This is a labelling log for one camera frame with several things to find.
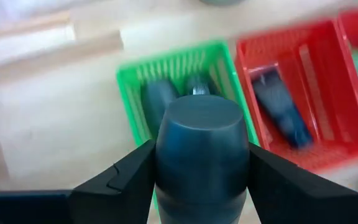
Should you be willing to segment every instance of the table surface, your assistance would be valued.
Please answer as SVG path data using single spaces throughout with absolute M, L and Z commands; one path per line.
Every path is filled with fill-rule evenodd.
M 135 148 L 117 67 L 208 39 L 335 15 L 358 0 L 96 1 L 0 24 L 0 190 L 70 189 Z M 358 161 L 321 174 L 358 190 Z M 158 223 L 151 208 L 150 223 Z M 247 200 L 241 223 L 258 223 Z

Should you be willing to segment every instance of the black object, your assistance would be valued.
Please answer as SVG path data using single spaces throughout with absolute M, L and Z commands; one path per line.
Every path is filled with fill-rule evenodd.
M 147 126 L 153 139 L 157 139 L 164 112 L 179 97 L 178 91 L 169 79 L 164 79 L 147 82 L 140 94 Z
M 249 168 L 246 136 L 241 108 L 220 96 L 183 96 L 168 107 L 156 147 L 162 223 L 238 222 Z
M 252 81 L 256 99 L 273 123 L 295 148 L 310 145 L 313 138 L 277 70 L 270 70 Z
M 186 81 L 188 95 L 218 95 L 215 83 L 207 74 L 191 75 Z
M 249 144 L 248 188 L 262 224 L 358 224 L 358 193 Z M 0 223 L 146 224 L 155 182 L 146 142 L 85 184 L 63 191 L 0 192 Z

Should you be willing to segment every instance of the light wooden surface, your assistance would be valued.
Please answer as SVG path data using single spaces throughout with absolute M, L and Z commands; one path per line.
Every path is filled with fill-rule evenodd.
M 239 35 L 354 6 L 358 0 L 247 0 L 224 8 L 97 1 L 1 24 L 0 190 L 76 187 L 134 149 L 116 83 L 120 64 L 208 39 L 227 39 L 234 49 Z M 358 190 L 358 162 L 322 175 Z M 151 209 L 150 222 L 157 220 Z M 258 222 L 248 200 L 241 223 Z

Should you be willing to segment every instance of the green basket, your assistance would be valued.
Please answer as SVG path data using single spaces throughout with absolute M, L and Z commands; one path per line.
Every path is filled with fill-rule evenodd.
M 230 52 L 225 42 L 215 40 L 120 67 L 117 82 L 137 146 L 151 138 L 140 100 L 140 86 L 147 80 L 170 78 L 183 95 L 186 78 L 201 71 L 209 73 L 223 97 L 241 106 L 249 141 L 259 145 Z

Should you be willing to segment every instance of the green plastic basket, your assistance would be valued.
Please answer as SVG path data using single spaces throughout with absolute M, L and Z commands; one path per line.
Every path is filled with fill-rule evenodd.
M 202 71 L 209 73 L 223 97 L 241 106 L 249 141 L 259 145 L 227 45 L 215 40 L 120 67 L 117 82 L 137 146 L 151 138 L 140 100 L 140 86 L 147 80 L 170 78 L 183 95 L 186 78 Z

